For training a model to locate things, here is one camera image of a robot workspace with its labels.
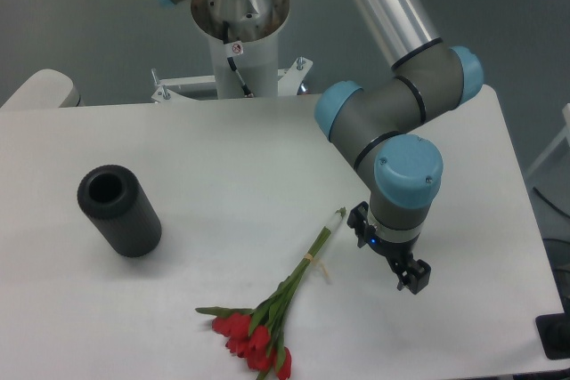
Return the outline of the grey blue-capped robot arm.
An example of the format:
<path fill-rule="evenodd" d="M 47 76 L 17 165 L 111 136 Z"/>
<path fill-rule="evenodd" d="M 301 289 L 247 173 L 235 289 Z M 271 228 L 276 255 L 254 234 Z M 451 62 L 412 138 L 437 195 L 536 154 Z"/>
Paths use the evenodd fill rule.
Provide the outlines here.
<path fill-rule="evenodd" d="M 289 0 L 159 0 L 189 2 L 208 37 L 219 98 L 274 97 L 284 91 L 276 35 Z M 360 246 L 384 256 L 399 287 L 418 293 L 430 266 L 412 249 L 440 189 L 443 160 L 414 130 L 457 109 L 481 90 L 484 72 L 467 48 L 446 45 L 419 0 L 354 0 L 393 71 L 382 88 L 352 81 L 328 88 L 314 117 L 323 134 L 370 190 L 348 225 Z"/>

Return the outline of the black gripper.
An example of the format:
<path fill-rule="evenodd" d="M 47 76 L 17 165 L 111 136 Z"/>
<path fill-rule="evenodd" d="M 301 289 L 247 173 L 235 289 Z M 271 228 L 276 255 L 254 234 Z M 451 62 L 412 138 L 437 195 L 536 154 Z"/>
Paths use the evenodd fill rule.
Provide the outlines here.
<path fill-rule="evenodd" d="M 350 211 L 347 225 L 354 230 L 359 248 L 368 246 L 387 259 L 398 278 L 398 290 L 408 288 L 416 295 L 428 285 L 431 266 L 423 260 L 415 260 L 412 253 L 422 225 L 409 230 L 390 229 L 372 215 L 366 202 Z"/>

